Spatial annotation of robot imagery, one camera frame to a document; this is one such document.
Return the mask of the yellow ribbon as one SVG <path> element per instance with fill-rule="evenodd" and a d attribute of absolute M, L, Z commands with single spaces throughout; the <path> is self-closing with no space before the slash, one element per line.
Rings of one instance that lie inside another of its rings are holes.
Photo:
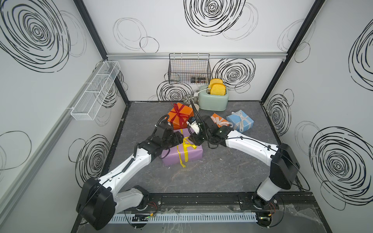
<path fill-rule="evenodd" d="M 189 152 L 191 152 L 192 161 L 199 159 L 198 146 L 190 142 L 188 138 L 189 138 L 188 136 L 184 136 L 183 143 L 180 146 L 176 146 L 178 156 L 179 156 L 179 162 L 182 168 L 185 168 L 186 165 L 184 163 L 187 163 L 189 161 Z"/>

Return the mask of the purple gift box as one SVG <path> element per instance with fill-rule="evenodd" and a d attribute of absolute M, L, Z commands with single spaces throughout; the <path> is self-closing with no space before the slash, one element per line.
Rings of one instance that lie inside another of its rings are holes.
<path fill-rule="evenodd" d="M 203 147 L 192 143 L 188 129 L 174 130 L 174 132 L 180 132 L 184 136 L 183 143 L 162 152 L 160 158 L 165 167 L 179 165 L 185 168 L 188 162 L 203 159 Z"/>

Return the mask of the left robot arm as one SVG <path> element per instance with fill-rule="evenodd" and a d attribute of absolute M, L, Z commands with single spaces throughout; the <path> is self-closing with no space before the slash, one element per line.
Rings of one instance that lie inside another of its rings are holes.
<path fill-rule="evenodd" d="M 183 143 L 184 136 L 174 132 L 169 115 L 162 116 L 152 134 L 137 143 L 134 152 L 124 162 L 98 179 L 89 178 L 83 184 L 76 211 L 95 230 L 105 227 L 118 212 L 133 207 L 145 208 L 148 192 L 140 186 L 121 192 L 123 186 L 163 151 Z"/>

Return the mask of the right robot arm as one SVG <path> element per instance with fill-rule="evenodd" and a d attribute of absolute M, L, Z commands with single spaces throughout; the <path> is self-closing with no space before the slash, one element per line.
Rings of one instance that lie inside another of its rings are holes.
<path fill-rule="evenodd" d="M 211 117 L 201 116 L 194 103 L 191 103 L 191 106 L 194 117 L 189 118 L 187 128 L 194 131 L 189 138 L 195 145 L 200 146 L 206 141 L 211 149 L 213 145 L 237 149 L 270 167 L 269 176 L 258 186 L 252 196 L 255 208 L 264 209 L 272 206 L 272 199 L 279 191 L 291 189 L 300 165 L 289 145 L 269 144 L 243 135 L 241 132 L 248 117 L 242 112 L 232 113 L 240 119 L 233 127 L 226 125 L 219 127 Z"/>

